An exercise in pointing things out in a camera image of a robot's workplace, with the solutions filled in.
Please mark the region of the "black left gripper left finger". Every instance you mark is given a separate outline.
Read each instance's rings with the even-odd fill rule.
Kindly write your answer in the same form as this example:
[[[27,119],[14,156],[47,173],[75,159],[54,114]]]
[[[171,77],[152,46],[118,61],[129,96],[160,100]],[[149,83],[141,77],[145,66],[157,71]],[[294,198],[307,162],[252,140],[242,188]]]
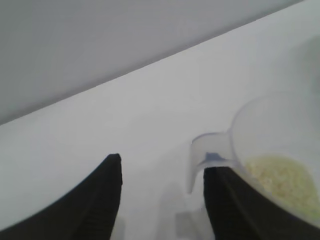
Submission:
[[[108,155],[80,184],[33,216],[0,232],[2,240],[108,240],[120,207],[120,154]]]

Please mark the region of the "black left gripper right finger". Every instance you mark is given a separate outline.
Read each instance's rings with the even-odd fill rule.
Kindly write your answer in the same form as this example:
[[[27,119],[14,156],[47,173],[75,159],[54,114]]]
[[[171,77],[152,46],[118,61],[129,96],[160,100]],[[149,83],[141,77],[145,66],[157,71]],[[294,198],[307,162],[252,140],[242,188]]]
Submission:
[[[203,172],[205,208],[217,240],[318,240],[320,230],[280,208],[228,167]]]

